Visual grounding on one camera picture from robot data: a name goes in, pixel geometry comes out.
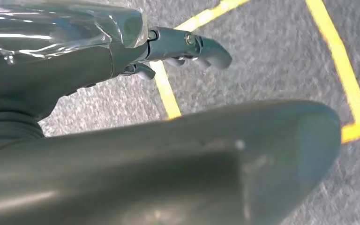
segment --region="yellow tape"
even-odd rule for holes
[[[155,83],[157,84],[159,94],[166,109],[169,118],[181,116],[179,106],[174,97],[173,90],[170,86],[164,64],[162,61],[150,62],[151,69],[155,71]]]
[[[321,0],[306,0],[306,3],[318,29],[332,52],[332,58],[340,81],[343,84],[355,123],[360,124],[360,87],[343,42],[326,11],[324,3]]]
[[[342,143],[360,139],[360,124],[350,124],[342,127]]]
[[[177,30],[194,31],[198,27],[201,27],[224,13],[239,7],[242,4],[247,3],[250,0],[222,0],[220,4],[212,9],[206,9],[200,14],[185,21],[180,26],[176,27]]]
[[[182,23],[180,26],[176,27],[176,29],[194,31],[198,27],[209,23],[215,18],[248,1],[250,0],[222,0],[217,7],[202,11],[198,15],[192,17],[191,19]],[[181,116],[181,112],[179,106],[177,105],[172,88],[170,86],[164,64],[162,63],[162,61],[157,61],[150,62],[150,65],[151,68],[156,72],[155,82],[157,83],[157,87],[168,117],[175,118]]]

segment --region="yellow floor marking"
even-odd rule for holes
[[[350,124],[342,127],[342,143],[360,139],[360,124]]]
[[[176,27],[177,30],[194,31],[198,27],[201,27],[215,18],[223,15],[224,13],[244,4],[250,0],[222,0],[217,7],[213,9],[207,9],[202,11],[198,15],[185,21],[180,26]],[[166,113],[168,117],[176,118],[181,116],[179,106],[177,105],[176,98],[174,97],[172,88],[170,86],[167,73],[162,61],[150,62],[151,68],[156,72],[155,82],[159,93],[162,98]]]
[[[150,62],[151,69],[155,71],[155,83],[161,95],[162,102],[166,109],[169,118],[176,118],[181,116],[179,106],[177,105],[176,98],[174,97],[172,88],[170,86],[164,64],[162,61]]]
[[[315,23],[325,39],[335,63],[337,74],[343,85],[354,124],[347,125],[342,129],[343,142],[349,142],[360,138],[360,87],[355,77],[350,60],[347,56],[344,44],[336,31],[335,25],[325,8],[322,0],[306,0]]]

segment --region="screw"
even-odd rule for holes
[[[157,38],[158,38],[158,35],[157,35],[157,33],[155,33],[155,31],[150,30],[148,32],[148,40],[155,40]]]
[[[187,44],[189,44],[189,45],[194,45],[194,44],[195,44],[195,35],[193,35],[193,34],[188,34],[188,35],[186,36],[186,42],[187,42]]]

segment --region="clear plastic cover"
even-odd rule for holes
[[[144,15],[125,7],[85,1],[0,0],[0,56],[9,64],[42,60],[121,42],[148,39]]]

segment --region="yellow line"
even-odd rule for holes
[[[157,83],[157,87],[168,117],[175,118],[181,116],[181,112],[170,86],[164,64],[162,61],[150,62],[150,66],[156,73],[155,83]]]
[[[342,127],[342,143],[360,139],[360,124],[350,124]]]
[[[222,0],[220,4],[212,9],[206,9],[191,19],[185,21],[180,26],[176,27],[177,30],[194,31],[224,13],[247,3],[250,0]]]
[[[318,29],[332,52],[337,74],[340,77],[354,117],[354,124],[342,128],[342,142],[357,140],[360,138],[360,87],[348,59],[347,51],[322,0],[306,0],[306,3]]]
[[[340,36],[337,33],[323,2],[321,0],[306,0],[306,3],[318,26],[318,29],[321,31],[328,47],[332,51],[332,58],[335,62],[336,70],[340,76],[341,83],[343,84],[355,123],[360,124],[360,87],[357,79],[355,78],[355,74],[350,60],[348,59],[343,42],[340,39]]]
[[[185,21],[180,26],[176,27],[177,30],[194,31],[198,27],[201,27],[215,18],[223,15],[224,13],[244,4],[250,0],[222,0],[217,7],[213,9],[207,9]],[[162,102],[168,114],[168,117],[175,118],[181,116],[179,106],[177,105],[176,98],[174,97],[172,88],[170,86],[165,67],[162,61],[150,62],[151,68],[156,72],[155,82],[159,93],[162,98]]]

